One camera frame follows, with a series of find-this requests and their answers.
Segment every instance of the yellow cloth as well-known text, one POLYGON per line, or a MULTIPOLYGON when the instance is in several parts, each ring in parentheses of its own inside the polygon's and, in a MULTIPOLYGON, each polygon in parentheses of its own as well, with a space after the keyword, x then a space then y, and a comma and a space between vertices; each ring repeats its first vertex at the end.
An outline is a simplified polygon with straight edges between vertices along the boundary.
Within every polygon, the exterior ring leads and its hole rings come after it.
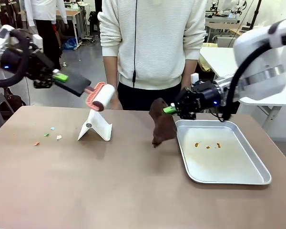
MULTIPOLYGON (((217 44, 214 43, 203 43, 202 47, 215 47, 217 48, 217 44)), ((210 66, 208 63, 205 61, 205 59, 200 55, 199 60, 198 60, 199 66, 201 69, 205 72, 209 72, 211 70, 210 66)))

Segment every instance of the tray rim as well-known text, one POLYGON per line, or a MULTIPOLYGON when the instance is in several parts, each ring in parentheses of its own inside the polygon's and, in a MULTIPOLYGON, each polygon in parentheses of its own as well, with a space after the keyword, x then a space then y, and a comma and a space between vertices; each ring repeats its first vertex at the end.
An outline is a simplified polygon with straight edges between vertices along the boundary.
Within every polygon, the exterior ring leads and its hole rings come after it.
MULTIPOLYGON (((266 172, 269 174, 270 176, 270 179, 269 181, 265 182, 265 183, 256 183, 256 184, 253 184, 253 183, 228 183, 228 182, 216 182, 216 181, 201 181, 201 180, 198 180, 196 179, 195 177, 193 177, 190 173, 189 173, 189 170, 188 170, 188 167, 187 167, 187 163, 186 163, 186 159, 185 159, 185 156, 184 156, 184 152, 183 152, 183 149, 181 147, 181 144, 180 144, 180 139, 179 139, 179 135, 178 135, 178 122, 182 122, 182 121, 186 121, 186 122, 191 122, 191 121, 195 121, 195 120, 190 120, 190 119, 180 119, 180 120, 177 120, 175 121, 175 125, 177 127, 177 132, 176 132, 176 135, 177 135, 177 140, 178 140, 178 145, 179 145, 179 148, 180 148, 180 151, 181 151, 181 155, 182 155, 182 159, 183 159, 183 162, 184 162, 184 167, 185 167, 185 170, 186 170, 186 173, 188 174, 188 176, 190 177, 190 179, 192 179, 193 181, 199 183, 199 184, 221 184, 221 185, 255 185, 255 186, 260 186, 260 185, 269 185, 271 182, 272 182, 272 176, 271 176, 271 173, 269 172, 269 170, 267 169, 267 167, 264 165, 263 161, 260 159, 260 157, 258 156, 258 154, 256 153, 256 151, 253 149, 253 147, 250 145, 250 143, 248 142, 247 138, 245 137, 245 135, 243 134, 243 132, 239 129, 239 127, 231 122, 231 121, 225 121, 227 123, 231 123, 232 125, 234 125, 238 131, 242 134, 243 138, 246 140, 246 142, 248 143, 248 145, 250 146, 250 148, 253 150, 255 156, 257 157, 257 159, 259 160, 259 162, 262 164, 262 166, 264 167, 264 169, 266 170, 266 172)), ((196 121, 207 121, 207 122, 219 122, 218 120, 207 120, 207 119, 198 119, 196 121)))

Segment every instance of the sleeve cuff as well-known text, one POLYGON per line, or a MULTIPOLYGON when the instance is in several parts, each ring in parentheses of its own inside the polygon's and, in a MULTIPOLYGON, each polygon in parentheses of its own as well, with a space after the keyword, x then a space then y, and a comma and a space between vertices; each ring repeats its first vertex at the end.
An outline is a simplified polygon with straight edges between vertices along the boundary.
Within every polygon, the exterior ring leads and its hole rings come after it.
POLYGON ((186 60, 199 60, 200 49, 186 49, 184 53, 186 60))
POLYGON ((119 45, 102 47, 103 56, 118 56, 119 45))
POLYGON ((31 27, 31 26, 35 26, 34 20, 29 20, 28 22, 29 22, 29 26, 30 26, 30 27, 31 27))

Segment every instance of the silver baking tray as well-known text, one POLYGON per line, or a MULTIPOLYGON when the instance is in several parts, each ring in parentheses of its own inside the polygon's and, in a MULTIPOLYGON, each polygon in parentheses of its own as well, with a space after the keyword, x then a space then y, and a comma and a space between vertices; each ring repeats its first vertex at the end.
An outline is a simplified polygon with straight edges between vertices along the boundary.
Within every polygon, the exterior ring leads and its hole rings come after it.
POLYGON ((192 180, 207 184, 270 184, 270 173, 234 123, 179 120, 176 126, 185 169, 192 180))

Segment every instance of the brown towel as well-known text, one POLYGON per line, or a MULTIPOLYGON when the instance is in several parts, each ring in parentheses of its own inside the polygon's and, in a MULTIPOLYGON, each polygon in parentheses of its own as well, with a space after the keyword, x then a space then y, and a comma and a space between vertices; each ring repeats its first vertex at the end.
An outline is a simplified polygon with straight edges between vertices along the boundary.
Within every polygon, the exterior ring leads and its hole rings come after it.
POLYGON ((153 118, 155 128, 153 130, 153 146, 156 148, 163 141, 176 138, 177 127, 175 125, 173 116, 166 114, 163 108, 168 107, 166 102, 162 99, 156 99, 149 111, 149 115, 153 118))

